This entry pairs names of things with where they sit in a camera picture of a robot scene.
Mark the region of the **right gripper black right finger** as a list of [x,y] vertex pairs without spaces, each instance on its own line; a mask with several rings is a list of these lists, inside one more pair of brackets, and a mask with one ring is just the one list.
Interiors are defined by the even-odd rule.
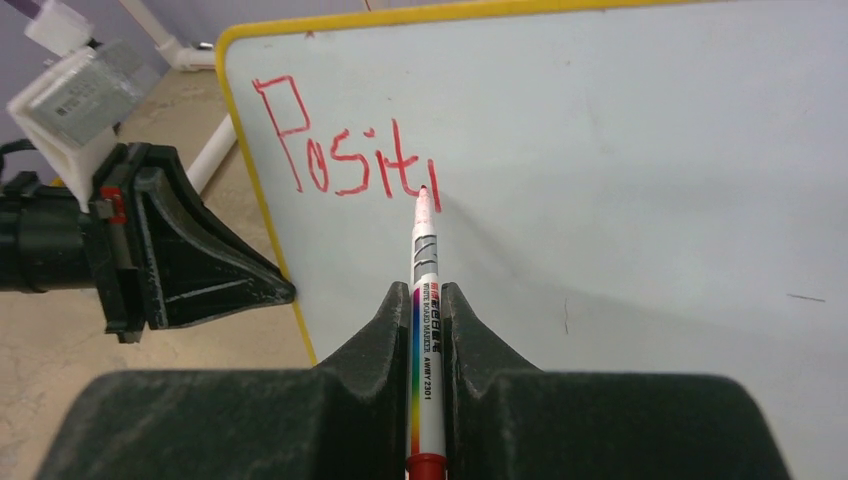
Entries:
[[546,372],[442,289],[452,479],[786,479],[767,422],[715,375]]

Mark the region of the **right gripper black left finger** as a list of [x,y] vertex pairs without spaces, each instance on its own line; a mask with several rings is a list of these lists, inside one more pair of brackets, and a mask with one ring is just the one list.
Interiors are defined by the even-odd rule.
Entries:
[[77,397],[40,479],[400,479],[406,328],[392,284],[310,369],[128,370]]

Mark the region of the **yellow-framed whiteboard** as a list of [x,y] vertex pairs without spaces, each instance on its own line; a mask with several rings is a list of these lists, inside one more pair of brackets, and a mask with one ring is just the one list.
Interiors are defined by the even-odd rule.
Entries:
[[322,360],[410,275],[549,370],[744,385],[847,475],[847,5],[471,2],[236,25],[217,68]]

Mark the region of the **red-capped white marker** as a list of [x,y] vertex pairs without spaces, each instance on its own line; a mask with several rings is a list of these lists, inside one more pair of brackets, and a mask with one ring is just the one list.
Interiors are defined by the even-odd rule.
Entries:
[[434,198],[423,186],[415,203],[411,243],[405,461],[408,477],[417,480],[447,477],[441,285],[434,218]]

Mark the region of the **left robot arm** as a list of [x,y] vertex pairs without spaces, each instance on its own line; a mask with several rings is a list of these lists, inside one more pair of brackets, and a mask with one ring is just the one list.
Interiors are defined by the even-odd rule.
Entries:
[[122,343],[295,299],[280,269],[204,205],[174,147],[120,144],[93,186],[78,201],[24,171],[2,187],[3,290],[92,288]]

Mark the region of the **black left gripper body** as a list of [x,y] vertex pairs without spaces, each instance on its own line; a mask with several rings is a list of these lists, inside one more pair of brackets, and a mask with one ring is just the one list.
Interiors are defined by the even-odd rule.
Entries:
[[93,285],[105,316],[105,332],[121,344],[141,341],[145,330],[163,329],[165,297],[150,227],[154,212],[140,183],[157,165],[160,147],[117,144],[91,177],[82,239]]

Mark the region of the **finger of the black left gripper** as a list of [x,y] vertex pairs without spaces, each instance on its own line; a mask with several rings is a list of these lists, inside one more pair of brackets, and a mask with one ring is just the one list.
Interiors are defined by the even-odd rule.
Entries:
[[134,181],[141,235],[140,286],[152,330],[180,329],[266,306],[292,303],[296,288],[163,168]]

